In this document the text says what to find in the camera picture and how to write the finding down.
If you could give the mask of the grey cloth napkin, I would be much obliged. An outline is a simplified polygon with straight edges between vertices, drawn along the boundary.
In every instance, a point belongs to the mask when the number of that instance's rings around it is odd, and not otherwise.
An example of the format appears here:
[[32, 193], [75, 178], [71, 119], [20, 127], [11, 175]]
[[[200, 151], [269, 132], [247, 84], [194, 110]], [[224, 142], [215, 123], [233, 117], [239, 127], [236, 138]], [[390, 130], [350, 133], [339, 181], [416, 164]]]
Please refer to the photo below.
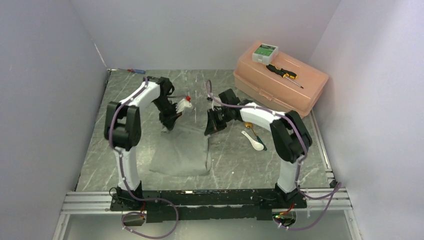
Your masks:
[[149, 170], [172, 177], [208, 175], [212, 167], [209, 137], [199, 128], [176, 125], [162, 132]]

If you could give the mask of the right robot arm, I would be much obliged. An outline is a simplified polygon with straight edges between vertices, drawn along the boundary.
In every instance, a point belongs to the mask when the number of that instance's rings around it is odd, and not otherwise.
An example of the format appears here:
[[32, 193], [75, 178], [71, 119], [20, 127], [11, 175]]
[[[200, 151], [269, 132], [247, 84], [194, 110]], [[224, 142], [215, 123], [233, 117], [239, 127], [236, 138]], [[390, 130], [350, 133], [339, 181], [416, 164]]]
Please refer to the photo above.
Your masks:
[[218, 97], [210, 89], [206, 92], [213, 102], [218, 103], [217, 107], [207, 111], [206, 136], [224, 130], [230, 121], [249, 122], [271, 133], [275, 151], [281, 159], [276, 183], [279, 191], [275, 200], [280, 207], [289, 207], [299, 192], [299, 164], [312, 145], [311, 135], [300, 115], [294, 110], [274, 111], [248, 99], [240, 100], [231, 88]]

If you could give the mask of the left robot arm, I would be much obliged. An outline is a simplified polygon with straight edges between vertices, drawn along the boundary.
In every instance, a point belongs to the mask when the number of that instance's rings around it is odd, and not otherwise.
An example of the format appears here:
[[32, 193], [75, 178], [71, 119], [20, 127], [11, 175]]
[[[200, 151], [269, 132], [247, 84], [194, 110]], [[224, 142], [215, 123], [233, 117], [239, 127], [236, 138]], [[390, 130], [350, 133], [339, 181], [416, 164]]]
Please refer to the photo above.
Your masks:
[[117, 192], [125, 195], [123, 202], [131, 210], [139, 209], [144, 203], [135, 154], [142, 136], [141, 110], [154, 104], [162, 127], [171, 131], [182, 115], [178, 104], [170, 100], [174, 90], [169, 78], [146, 76], [129, 96], [107, 105], [104, 138], [116, 156], [119, 171]]

